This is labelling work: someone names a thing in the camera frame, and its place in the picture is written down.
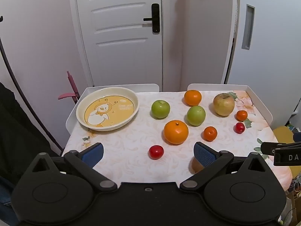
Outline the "brown kiwi fruit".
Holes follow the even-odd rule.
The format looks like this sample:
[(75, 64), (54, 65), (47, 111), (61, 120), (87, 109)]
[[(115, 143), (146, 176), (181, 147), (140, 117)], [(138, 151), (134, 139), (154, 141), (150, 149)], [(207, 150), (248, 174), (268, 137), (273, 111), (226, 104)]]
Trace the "brown kiwi fruit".
[(193, 158), (192, 162), (191, 162), (192, 173), (194, 173), (194, 174), (199, 173), (203, 169), (204, 169), (203, 165), (201, 165), (200, 162), (198, 162), (198, 160), (196, 158)]

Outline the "small tangerine front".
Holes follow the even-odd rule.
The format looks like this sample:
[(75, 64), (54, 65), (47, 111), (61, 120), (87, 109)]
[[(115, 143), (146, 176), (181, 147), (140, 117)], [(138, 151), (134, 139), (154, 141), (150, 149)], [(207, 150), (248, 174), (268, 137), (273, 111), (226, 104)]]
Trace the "small tangerine front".
[(206, 141), (213, 141), (217, 138), (217, 129), (215, 127), (206, 127), (203, 131), (203, 138)]

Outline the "small tangerine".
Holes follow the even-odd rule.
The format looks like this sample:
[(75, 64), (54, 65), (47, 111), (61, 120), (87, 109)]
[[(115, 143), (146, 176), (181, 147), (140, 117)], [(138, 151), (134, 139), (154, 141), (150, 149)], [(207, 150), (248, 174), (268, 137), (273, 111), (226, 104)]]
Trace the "small tangerine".
[(245, 110), (239, 110), (236, 113), (236, 119), (240, 122), (244, 122), (248, 118), (248, 113)]
[(203, 131), (203, 138), (206, 141), (213, 141), (217, 138), (217, 129), (215, 127), (206, 127)]

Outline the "red cherry tomato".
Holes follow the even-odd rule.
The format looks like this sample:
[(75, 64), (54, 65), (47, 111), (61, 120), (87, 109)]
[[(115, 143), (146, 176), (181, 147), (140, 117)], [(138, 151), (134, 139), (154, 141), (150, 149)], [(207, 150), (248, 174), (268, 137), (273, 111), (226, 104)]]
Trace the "red cherry tomato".
[(164, 148), (160, 145), (153, 145), (148, 150), (148, 156), (153, 160), (158, 160), (164, 155)]
[(234, 131), (237, 134), (242, 134), (245, 131), (245, 125), (242, 122), (238, 122), (234, 126)]

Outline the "large orange front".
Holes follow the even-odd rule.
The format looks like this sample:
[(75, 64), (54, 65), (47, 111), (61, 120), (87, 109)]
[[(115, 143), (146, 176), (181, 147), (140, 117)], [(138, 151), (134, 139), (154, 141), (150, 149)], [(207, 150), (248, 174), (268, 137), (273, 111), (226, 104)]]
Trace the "large orange front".
[(180, 145), (187, 139), (189, 129), (184, 122), (180, 120), (172, 120), (164, 126), (163, 135), (165, 140), (170, 144)]

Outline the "green apple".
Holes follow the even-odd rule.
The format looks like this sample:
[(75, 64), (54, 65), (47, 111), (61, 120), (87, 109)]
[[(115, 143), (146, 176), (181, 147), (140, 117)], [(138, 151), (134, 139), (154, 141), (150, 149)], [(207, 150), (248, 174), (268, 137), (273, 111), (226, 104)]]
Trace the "green apple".
[(204, 122), (206, 118), (206, 112), (201, 106), (193, 106), (188, 110), (186, 116), (190, 125), (199, 126)]
[(164, 100), (157, 100), (151, 105), (151, 114), (154, 118), (164, 119), (169, 115), (170, 105)]

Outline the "red cherry tomato front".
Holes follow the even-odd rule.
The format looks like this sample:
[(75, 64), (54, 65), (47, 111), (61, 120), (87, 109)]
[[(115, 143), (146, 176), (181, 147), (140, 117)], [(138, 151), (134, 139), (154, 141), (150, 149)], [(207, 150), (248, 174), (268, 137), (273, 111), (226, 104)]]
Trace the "red cherry tomato front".
[(153, 145), (148, 150), (148, 156), (153, 160), (158, 160), (164, 155), (164, 148), (160, 145)]

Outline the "yellowish old apple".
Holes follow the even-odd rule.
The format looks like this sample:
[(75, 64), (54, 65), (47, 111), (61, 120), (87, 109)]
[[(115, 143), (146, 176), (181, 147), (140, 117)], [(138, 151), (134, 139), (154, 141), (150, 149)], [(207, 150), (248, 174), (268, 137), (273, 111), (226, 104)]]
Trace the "yellowish old apple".
[(228, 93), (220, 93), (213, 99), (215, 112), (220, 116), (229, 116), (235, 107), (233, 97)]

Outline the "cream duck pattern plate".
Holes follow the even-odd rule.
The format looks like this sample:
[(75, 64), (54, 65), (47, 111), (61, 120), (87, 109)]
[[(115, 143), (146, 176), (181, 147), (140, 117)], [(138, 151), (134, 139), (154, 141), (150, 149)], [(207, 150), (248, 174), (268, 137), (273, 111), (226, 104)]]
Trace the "cream duck pattern plate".
[(128, 124), (140, 107), (137, 94), (125, 87), (107, 87), (84, 97), (76, 109), (78, 122), (93, 131), (113, 131)]

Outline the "person black clothing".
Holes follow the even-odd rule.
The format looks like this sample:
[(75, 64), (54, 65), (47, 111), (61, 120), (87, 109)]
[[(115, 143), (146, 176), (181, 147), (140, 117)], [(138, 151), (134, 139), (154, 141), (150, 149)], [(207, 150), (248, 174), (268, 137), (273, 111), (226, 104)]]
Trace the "person black clothing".
[(57, 157), (44, 135), (33, 125), (15, 98), (1, 84), (1, 221), (18, 225), (11, 194), (33, 159), (42, 152)]

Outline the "white wardrobe sliding door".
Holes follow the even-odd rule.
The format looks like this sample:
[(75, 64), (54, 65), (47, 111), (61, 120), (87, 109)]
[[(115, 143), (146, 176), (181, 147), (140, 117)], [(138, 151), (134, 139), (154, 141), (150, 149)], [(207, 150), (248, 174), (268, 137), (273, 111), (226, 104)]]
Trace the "white wardrobe sliding door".
[(284, 125), (300, 100), (300, 0), (238, 0), (229, 84), (247, 85)]

